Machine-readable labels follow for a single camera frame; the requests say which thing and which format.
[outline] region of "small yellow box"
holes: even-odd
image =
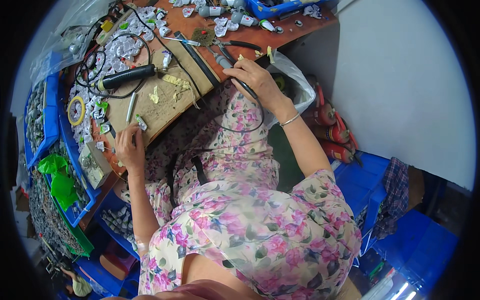
[[[103,24],[100,26],[100,28],[102,28],[103,31],[105,31],[105,32],[110,31],[110,29],[112,29],[112,27],[113,27],[113,23],[112,23],[112,21],[110,21],[110,20],[106,20],[106,21],[103,22]]]

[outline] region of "white pen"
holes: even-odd
[[[135,102],[136,96],[137,96],[137,93],[133,92],[132,97],[130,98],[130,104],[128,105],[128,111],[127,111],[127,126],[130,123],[130,115],[132,114],[133,103]]]

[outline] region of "green plastic bag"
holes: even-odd
[[[42,174],[52,175],[52,186],[50,194],[57,198],[63,211],[78,201],[74,188],[75,179],[67,175],[67,160],[55,153],[50,154],[38,163],[37,170]]]

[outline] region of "red tool handle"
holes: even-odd
[[[322,87],[318,84],[318,82],[315,84],[317,86],[317,92],[318,92],[318,98],[320,100],[320,106],[323,106],[325,104],[325,99],[324,99],[324,94],[322,92]]]
[[[338,125],[340,126],[340,129],[343,131],[343,130],[347,130],[347,127],[345,126],[342,118],[340,117],[340,114],[338,113],[338,111],[335,111],[335,118],[336,118],[336,121],[338,122]]]

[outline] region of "white wall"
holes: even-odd
[[[470,97],[456,54],[426,5],[357,0],[337,17],[340,26],[312,34],[289,57],[319,77],[360,149],[472,190]]]

